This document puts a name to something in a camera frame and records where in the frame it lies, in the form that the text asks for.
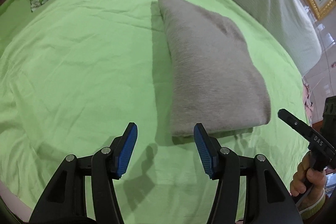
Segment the beige fleece garment brown trim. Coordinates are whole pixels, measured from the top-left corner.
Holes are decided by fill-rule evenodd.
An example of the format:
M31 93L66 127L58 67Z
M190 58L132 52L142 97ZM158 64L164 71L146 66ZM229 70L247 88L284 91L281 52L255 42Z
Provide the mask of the beige fleece garment brown trim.
M247 42L230 18L185 0L158 0L171 62L171 133L188 136L269 123L270 97Z

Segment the green bed sheet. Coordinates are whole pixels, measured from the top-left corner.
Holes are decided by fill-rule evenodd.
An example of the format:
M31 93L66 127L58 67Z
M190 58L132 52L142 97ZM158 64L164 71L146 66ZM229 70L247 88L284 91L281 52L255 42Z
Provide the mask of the green bed sheet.
M261 153L289 184L307 142L278 119L305 119L301 75L286 50L232 0L187 0L242 31L272 107L267 125L220 136L239 155ZM126 223L205 223L217 184L192 139L169 131L171 60L156 0L29 0L1 6L1 182L33 208L70 153L91 155L129 122L138 139L115 182Z

